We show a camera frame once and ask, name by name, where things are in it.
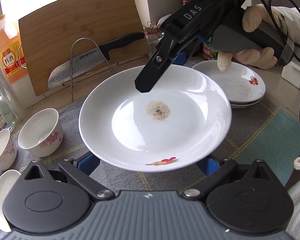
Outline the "stained white plate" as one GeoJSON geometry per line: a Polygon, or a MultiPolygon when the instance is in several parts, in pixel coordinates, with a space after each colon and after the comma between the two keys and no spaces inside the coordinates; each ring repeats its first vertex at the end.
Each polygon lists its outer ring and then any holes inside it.
{"type": "Polygon", "coordinates": [[[84,101],[79,132],[106,163],[136,172],[192,165],[225,139],[232,111],[221,87],[205,74],[172,65],[148,93],[134,84],[142,68],[117,73],[84,101]]]}

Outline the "black handled kitchen knife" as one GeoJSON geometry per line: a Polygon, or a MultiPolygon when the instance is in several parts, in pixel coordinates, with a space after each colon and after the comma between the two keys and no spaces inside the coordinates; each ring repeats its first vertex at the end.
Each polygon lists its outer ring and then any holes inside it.
{"type": "MultiPolygon", "coordinates": [[[[137,40],[145,37],[144,33],[130,33],[104,43],[97,48],[93,48],[85,53],[72,58],[72,77],[88,72],[96,66],[110,60],[109,52],[113,49],[125,47],[137,40]]],[[[56,88],[70,81],[70,60],[56,67],[50,74],[47,86],[49,89],[56,88]]]]}

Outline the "orange cooking wine jug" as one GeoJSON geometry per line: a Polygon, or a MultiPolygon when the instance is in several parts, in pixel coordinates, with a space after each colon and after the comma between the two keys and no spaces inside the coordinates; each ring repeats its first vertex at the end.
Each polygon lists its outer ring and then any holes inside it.
{"type": "Polygon", "coordinates": [[[19,27],[9,17],[0,15],[0,65],[9,83],[14,84],[28,74],[21,45],[19,27]]]}

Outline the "white plastic seasoning box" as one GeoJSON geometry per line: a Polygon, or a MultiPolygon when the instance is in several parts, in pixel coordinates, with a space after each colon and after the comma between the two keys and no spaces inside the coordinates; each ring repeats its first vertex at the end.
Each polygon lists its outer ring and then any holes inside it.
{"type": "Polygon", "coordinates": [[[281,77],[294,87],[300,89],[300,64],[290,61],[283,67],[281,77]]]}

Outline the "green lid sauce jar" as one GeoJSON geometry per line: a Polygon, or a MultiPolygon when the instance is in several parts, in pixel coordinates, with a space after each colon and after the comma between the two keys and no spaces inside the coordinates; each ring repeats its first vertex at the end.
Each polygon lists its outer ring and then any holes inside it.
{"type": "Polygon", "coordinates": [[[205,60],[216,60],[218,53],[212,50],[211,38],[207,40],[205,44],[203,44],[203,58],[205,60]]]}

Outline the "white fruit plate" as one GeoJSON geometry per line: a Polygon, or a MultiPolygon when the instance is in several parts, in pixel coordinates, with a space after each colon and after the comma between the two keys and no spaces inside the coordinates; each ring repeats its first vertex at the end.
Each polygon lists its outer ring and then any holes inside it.
{"type": "Polygon", "coordinates": [[[250,102],[250,103],[234,103],[234,102],[231,102],[230,103],[230,106],[231,108],[233,109],[242,109],[242,108],[247,108],[247,107],[250,107],[250,106],[253,106],[257,103],[259,103],[263,98],[260,98],[256,101],[253,101],[253,102],[250,102]]]}
{"type": "Polygon", "coordinates": [[[193,69],[213,79],[225,92],[230,102],[250,103],[263,98],[266,85],[262,78],[252,69],[233,62],[226,72],[221,72],[217,61],[204,61],[193,66],[193,69]]]}

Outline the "white floral bowl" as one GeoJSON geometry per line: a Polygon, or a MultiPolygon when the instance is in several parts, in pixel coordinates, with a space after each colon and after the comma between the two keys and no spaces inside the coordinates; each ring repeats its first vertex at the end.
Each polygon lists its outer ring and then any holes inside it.
{"type": "Polygon", "coordinates": [[[8,170],[0,176],[0,230],[3,232],[11,232],[11,228],[3,214],[3,202],[20,176],[21,173],[17,170],[8,170]]]}

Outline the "back left white bowl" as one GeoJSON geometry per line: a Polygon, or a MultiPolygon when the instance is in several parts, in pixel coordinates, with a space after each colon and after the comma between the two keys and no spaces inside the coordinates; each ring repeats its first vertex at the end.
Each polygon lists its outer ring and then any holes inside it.
{"type": "Polygon", "coordinates": [[[17,157],[15,145],[10,130],[5,128],[0,131],[0,171],[8,170],[17,157]]]}

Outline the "red white clipped bag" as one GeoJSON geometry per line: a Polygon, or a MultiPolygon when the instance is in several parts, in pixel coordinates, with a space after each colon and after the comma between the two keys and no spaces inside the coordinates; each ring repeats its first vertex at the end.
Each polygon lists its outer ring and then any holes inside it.
{"type": "Polygon", "coordinates": [[[143,26],[143,32],[145,33],[145,37],[150,47],[149,57],[151,57],[155,53],[156,47],[163,37],[163,32],[151,21],[148,21],[147,24],[143,26]]]}

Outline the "bamboo cutting board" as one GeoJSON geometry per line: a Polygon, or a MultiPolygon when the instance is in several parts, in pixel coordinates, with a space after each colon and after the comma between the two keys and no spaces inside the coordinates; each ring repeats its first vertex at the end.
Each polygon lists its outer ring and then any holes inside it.
{"type": "Polygon", "coordinates": [[[59,65],[94,47],[143,32],[134,0],[57,0],[19,19],[21,45],[34,93],[49,91],[59,65]]]}

